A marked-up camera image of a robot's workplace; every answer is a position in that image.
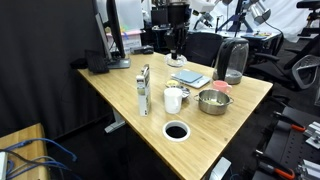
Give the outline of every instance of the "black kettle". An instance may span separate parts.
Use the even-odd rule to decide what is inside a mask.
[[[213,71],[213,80],[239,84],[249,53],[249,42],[243,38],[226,38],[220,46]]]

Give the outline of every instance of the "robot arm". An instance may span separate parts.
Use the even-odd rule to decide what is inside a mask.
[[[185,43],[188,32],[186,24],[191,15],[190,9],[195,15],[205,14],[212,11],[220,1],[224,4],[230,4],[232,0],[215,0],[215,2],[211,2],[211,0],[167,0],[165,2],[171,28],[164,35],[164,39],[173,60],[176,60],[181,54],[180,51]]]

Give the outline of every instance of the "monitor stand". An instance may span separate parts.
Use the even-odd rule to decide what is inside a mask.
[[[108,68],[109,69],[124,69],[129,68],[131,65],[131,60],[129,58],[127,59],[120,59],[115,62],[109,63]]]
[[[104,129],[106,133],[111,133],[126,124],[126,122],[122,119],[120,114],[115,109],[112,108],[112,110],[113,110],[113,116],[116,122],[110,124]]]

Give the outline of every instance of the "metal stand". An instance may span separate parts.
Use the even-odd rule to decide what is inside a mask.
[[[115,109],[112,108],[112,110],[113,110],[113,116],[116,122],[110,124],[104,129],[106,133],[111,133],[126,124],[126,122],[122,119],[120,114]]]
[[[245,20],[245,13],[239,14],[239,15],[233,15],[231,16],[225,23],[223,23],[219,28],[218,31],[222,31],[222,28],[227,25],[230,21],[233,21],[234,23],[232,26],[227,30],[231,32],[239,32],[240,26],[243,23],[247,27],[246,32],[253,32],[252,28],[248,24],[248,22]]]

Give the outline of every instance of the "power strip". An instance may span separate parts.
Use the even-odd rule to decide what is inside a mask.
[[[6,180],[8,155],[6,152],[0,152],[0,180]]]
[[[228,161],[226,158],[221,157],[219,162],[213,168],[210,174],[209,180],[221,180],[224,174],[227,172],[231,165],[231,162]]]

